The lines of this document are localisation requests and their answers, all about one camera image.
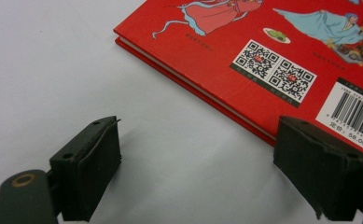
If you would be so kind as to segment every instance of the red book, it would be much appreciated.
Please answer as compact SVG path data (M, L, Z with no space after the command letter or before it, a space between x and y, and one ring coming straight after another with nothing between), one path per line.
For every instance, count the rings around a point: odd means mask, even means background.
M283 115L363 151L363 1L147 0L114 31L269 144Z

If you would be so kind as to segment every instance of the clamp hole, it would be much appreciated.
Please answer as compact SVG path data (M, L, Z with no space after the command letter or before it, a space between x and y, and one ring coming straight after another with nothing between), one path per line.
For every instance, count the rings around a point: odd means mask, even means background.
M12 181L12 186L14 188L24 187L24 186L32 183L34 181L34 179L35 179L35 175L33 175L33 174L20 175Z

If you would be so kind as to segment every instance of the red book cover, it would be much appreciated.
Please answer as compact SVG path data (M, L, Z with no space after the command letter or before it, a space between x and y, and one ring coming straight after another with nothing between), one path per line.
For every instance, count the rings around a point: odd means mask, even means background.
M114 31L272 145L290 116L363 151L363 0L147 0Z

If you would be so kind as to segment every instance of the qr code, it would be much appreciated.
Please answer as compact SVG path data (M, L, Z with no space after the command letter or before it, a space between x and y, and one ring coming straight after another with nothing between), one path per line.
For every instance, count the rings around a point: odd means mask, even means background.
M231 65L236 71L298 106L316 75L250 40Z

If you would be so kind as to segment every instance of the white label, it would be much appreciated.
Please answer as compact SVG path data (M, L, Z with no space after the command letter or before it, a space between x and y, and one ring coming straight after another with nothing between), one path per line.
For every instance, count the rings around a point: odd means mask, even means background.
M316 75L271 49L250 40L230 68L298 107Z
M316 120L363 148L363 90L338 80Z

